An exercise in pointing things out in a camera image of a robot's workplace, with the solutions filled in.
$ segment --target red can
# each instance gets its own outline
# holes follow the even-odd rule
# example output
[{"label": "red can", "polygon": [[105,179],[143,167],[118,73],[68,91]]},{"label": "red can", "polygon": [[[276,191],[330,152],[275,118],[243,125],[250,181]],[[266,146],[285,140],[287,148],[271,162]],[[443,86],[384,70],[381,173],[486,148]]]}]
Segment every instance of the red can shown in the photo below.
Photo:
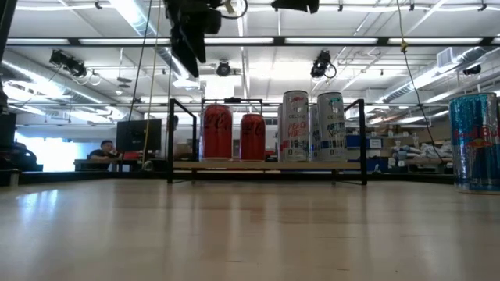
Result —
[{"label": "red can", "polygon": [[202,157],[227,160],[233,157],[233,114],[225,105],[209,105],[203,115]]},{"label": "red can", "polygon": [[241,119],[240,160],[263,162],[266,159],[266,122],[260,114],[245,114]]}]

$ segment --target can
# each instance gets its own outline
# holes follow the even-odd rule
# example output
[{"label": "can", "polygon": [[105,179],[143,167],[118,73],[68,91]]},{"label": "can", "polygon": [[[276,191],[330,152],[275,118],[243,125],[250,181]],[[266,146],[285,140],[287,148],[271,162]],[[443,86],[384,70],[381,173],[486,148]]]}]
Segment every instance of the can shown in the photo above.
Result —
[{"label": "can", "polygon": [[241,118],[240,160],[244,162],[266,160],[266,122],[260,114],[245,114]]},{"label": "can", "polygon": [[345,115],[342,93],[318,95],[322,162],[345,162]]},{"label": "can", "polygon": [[233,114],[228,106],[209,105],[202,118],[201,158],[228,160],[233,157]]},{"label": "can", "polygon": [[311,105],[309,111],[309,160],[320,162],[320,124],[318,122],[318,105]]},{"label": "can", "polygon": [[309,160],[309,106],[307,92],[288,91],[283,95],[284,162]]},{"label": "can", "polygon": [[449,104],[458,191],[500,192],[500,136],[494,93],[468,94]]},{"label": "can", "polygon": [[283,161],[283,104],[278,106],[278,162]]}]

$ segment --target ceiling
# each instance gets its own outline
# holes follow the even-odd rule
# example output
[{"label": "ceiling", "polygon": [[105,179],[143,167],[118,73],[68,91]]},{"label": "ceiling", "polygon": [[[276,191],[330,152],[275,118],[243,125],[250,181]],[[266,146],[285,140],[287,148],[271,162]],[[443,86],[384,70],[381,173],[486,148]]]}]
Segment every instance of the ceiling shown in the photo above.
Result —
[{"label": "ceiling", "polygon": [[[93,0],[19,0],[18,9],[12,22],[10,37],[137,37],[138,34],[123,16],[107,1],[100,1],[104,9],[92,8]],[[158,6],[162,3],[153,0],[152,18],[158,14]],[[428,8],[408,11],[409,1],[401,0],[402,25],[405,35],[411,36],[449,36],[449,37],[494,37],[500,34],[500,11],[491,9],[500,7],[493,1],[486,1],[490,9],[454,11],[466,7],[479,7],[477,0],[415,0],[418,7]],[[143,1],[148,7],[149,1]],[[269,9],[270,1],[249,0],[250,10],[242,21],[223,20],[219,37],[237,36],[396,36],[400,35],[398,13],[395,11],[380,12],[380,8],[395,7],[395,0],[344,0],[345,9],[338,12],[338,1],[320,1],[322,5],[318,13],[308,14],[290,10],[274,12]],[[441,5],[434,10],[434,5]],[[90,6],[86,9],[34,11],[34,9],[61,8],[65,6]],[[169,35],[170,23],[160,9],[161,20],[159,33]],[[409,68],[414,73],[436,62],[436,54],[443,47],[411,47],[408,49]],[[92,89],[118,102],[130,102],[134,92],[134,84],[141,56],[140,48],[124,48],[120,76],[132,80],[132,88],[123,90],[118,95],[120,49],[119,48],[61,48],[65,53],[85,61],[85,66],[100,75],[98,85],[86,84]],[[333,80],[314,81],[309,73],[312,61],[321,50],[328,49],[335,58],[337,76]],[[15,47],[11,52],[50,68],[57,69],[48,63],[52,48],[48,47]],[[388,88],[407,80],[404,56],[399,48],[391,47],[207,47],[207,63],[198,64],[202,70],[200,80],[206,81],[211,91],[222,91],[221,87],[230,87],[234,96],[243,98],[262,98],[266,101],[280,101],[283,93],[289,90],[308,91],[312,98],[324,91],[342,91],[345,101],[365,98],[376,101]],[[170,94],[181,102],[199,101],[202,91],[172,86],[169,79],[169,68],[160,57],[154,62],[155,52],[146,48],[141,63],[141,71],[137,82],[137,96],[148,100],[152,92],[153,102],[165,102]],[[497,56],[484,64],[484,71],[495,73]],[[217,80],[215,67],[221,60],[227,60],[233,69],[242,69],[242,62],[248,63],[246,73],[249,76],[248,93],[245,93],[244,82],[240,74],[228,77],[225,81]],[[60,75],[70,77],[64,71]],[[428,84],[421,90],[431,96],[441,94],[475,78],[456,74],[444,76],[439,81]],[[145,112],[146,108],[137,108]]]}]

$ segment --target wooden shelf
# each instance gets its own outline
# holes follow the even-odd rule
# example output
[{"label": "wooden shelf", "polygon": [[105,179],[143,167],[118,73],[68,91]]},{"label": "wooden shelf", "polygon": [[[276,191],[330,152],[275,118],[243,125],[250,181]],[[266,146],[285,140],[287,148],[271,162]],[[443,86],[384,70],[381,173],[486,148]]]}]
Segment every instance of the wooden shelf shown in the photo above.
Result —
[{"label": "wooden shelf", "polygon": [[174,162],[175,169],[361,169],[358,162]]}]

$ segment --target white can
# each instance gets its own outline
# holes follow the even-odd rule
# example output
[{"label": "white can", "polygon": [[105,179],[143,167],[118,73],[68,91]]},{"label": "white can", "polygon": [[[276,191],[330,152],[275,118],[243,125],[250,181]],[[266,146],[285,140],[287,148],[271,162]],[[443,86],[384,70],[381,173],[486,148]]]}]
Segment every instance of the white can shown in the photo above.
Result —
[{"label": "white can", "polygon": [[345,115],[342,93],[318,95],[322,162],[345,162]]},{"label": "white can", "polygon": [[309,107],[305,91],[288,91],[283,95],[284,162],[309,160]]},{"label": "white can", "polygon": [[320,123],[318,122],[318,105],[311,105],[309,110],[309,160],[320,162]]},{"label": "white can", "polygon": [[278,162],[283,161],[283,105],[278,106]]}]

